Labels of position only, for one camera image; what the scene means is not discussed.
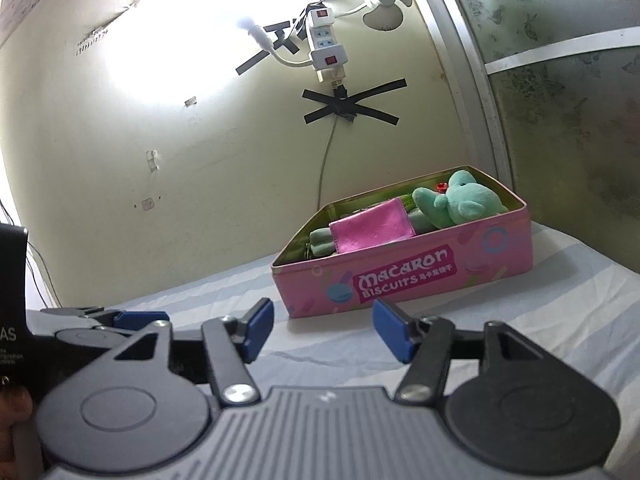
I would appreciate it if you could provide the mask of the person's left hand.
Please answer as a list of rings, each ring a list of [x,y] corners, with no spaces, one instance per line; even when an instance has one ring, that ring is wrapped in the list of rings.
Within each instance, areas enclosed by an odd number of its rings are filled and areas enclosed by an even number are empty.
[[[0,405],[0,464],[2,479],[17,479],[12,428],[32,414],[32,398],[24,388],[3,390]]]

